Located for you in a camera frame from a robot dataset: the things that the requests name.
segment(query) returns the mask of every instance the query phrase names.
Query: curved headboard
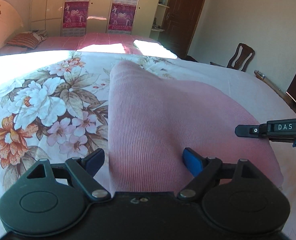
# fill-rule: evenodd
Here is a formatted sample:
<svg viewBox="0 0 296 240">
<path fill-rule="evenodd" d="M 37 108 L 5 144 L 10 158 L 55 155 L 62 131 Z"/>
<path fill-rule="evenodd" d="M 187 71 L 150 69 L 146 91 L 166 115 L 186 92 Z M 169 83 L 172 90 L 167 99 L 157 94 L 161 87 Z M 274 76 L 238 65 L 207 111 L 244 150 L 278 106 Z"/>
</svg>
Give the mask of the curved headboard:
<svg viewBox="0 0 296 240">
<path fill-rule="evenodd" d="M 23 31 L 23 22 L 18 12 L 6 1 L 0 0 L 0 48 Z"/>
</svg>

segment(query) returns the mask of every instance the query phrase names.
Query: dark brown chair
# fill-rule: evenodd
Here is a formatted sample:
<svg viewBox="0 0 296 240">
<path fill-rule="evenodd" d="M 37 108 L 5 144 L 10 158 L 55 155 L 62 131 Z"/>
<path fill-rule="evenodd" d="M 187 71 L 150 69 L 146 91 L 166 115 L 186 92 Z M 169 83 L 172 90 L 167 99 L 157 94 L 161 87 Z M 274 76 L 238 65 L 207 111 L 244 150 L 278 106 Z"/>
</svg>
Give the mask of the dark brown chair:
<svg viewBox="0 0 296 240">
<path fill-rule="evenodd" d="M 242 52 L 240 53 L 239 58 L 236 60 L 234 66 L 233 66 L 233 62 L 235 61 L 235 59 L 238 56 L 240 47 L 242 47 Z M 247 46 L 246 44 L 239 43 L 239 45 L 236 49 L 235 55 L 228 62 L 227 68 L 233 68 L 233 69 L 239 70 L 242 67 L 245 60 L 249 57 L 249 59 L 245 62 L 244 66 L 242 68 L 242 71 L 246 72 L 246 69 L 247 69 L 249 63 L 252 61 L 254 56 L 255 56 L 255 51 L 251 47 Z M 210 64 L 214 65 L 214 66 L 224 67 L 224 66 L 216 64 L 214 62 L 210 62 Z"/>
</svg>

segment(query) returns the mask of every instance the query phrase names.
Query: pink garment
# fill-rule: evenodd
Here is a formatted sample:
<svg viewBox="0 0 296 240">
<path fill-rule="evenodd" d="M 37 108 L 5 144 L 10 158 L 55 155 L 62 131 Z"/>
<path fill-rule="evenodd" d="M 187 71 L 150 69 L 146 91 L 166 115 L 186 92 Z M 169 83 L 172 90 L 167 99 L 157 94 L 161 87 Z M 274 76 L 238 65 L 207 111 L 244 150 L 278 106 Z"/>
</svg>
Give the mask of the pink garment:
<svg viewBox="0 0 296 240">
<path fill-rule="evenodd" d="M 190 147 L 224 163 L 249 159 L 276 186 L 283 175 L 268 140 L 240 138 L 258 124 L 241 105 L 204 83 L 161 79 L 130 61 L 111 71 L 110 191 L 178 192 L 192 179 L 182 162 Z"/>
</svg>

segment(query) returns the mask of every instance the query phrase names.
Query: orange striped pillow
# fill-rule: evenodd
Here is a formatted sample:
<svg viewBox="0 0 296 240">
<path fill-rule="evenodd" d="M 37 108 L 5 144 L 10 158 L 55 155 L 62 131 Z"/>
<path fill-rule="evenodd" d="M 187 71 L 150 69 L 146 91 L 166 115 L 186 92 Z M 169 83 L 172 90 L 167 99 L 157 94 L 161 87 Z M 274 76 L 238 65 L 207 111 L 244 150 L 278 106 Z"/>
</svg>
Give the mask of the orange striped pillow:
<svg viewBox="0 0 296 240">
<path fill-rule="evenodd" d="M 9 45 L 35 49 L 45 38 L 36 33 L 20 33 L 7 42 Z"/>
</svg>

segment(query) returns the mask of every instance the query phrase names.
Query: white shelf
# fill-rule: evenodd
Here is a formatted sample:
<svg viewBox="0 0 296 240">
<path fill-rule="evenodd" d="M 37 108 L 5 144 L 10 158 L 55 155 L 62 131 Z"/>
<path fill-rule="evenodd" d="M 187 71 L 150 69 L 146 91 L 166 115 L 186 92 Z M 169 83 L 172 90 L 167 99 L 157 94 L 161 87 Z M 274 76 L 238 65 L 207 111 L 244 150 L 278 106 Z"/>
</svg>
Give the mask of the white shelf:
<svg viewBox="0 0 296 240">
<path fill-rule="evenodd" d="M 158 5 L 159 5 L 159 6 L 162 6 L 162 7 L 165 7 L 165 8 L 170 8 L 169 6 L 167 6 L 167 5 L 163 5 L 163 4 L 161 4 L 161 3 L 159 3 Z"/>
<path fill-rule="evenodd" d="M 151 29 L 153 32 L 163 32 L 164 30 L 163 29 Z"/>
</svg>

